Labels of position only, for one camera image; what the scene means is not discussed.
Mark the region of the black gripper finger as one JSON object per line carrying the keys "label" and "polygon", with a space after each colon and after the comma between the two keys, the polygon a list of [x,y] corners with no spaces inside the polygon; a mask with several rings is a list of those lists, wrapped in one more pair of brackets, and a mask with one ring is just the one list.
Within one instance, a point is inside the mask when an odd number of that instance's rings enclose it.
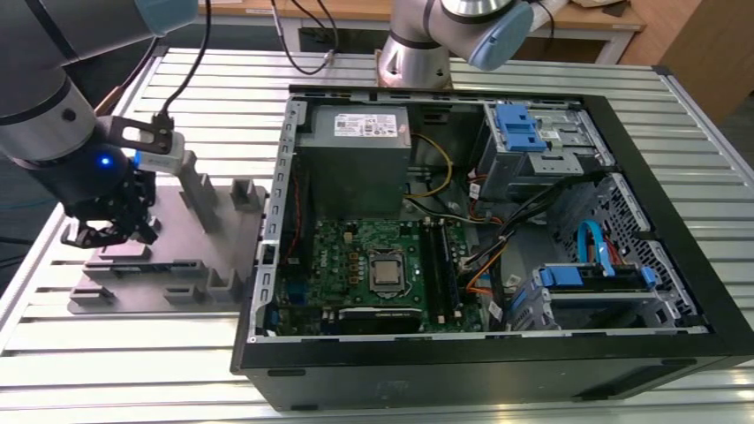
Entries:
{"label": "black gripper finger", "polygon": [[125,243],[126,234],[115,226],[95,229],[85,222],[73,220],[63,227],[59,242],[77,248],[98,248]]}
{"label": "black gripper finger", "polygon": [[155,174],[147,170],[129,170],[123,190],[127,229],[141,242],[150,245],[157,239],[149,224],[149,209],[155,203]]}

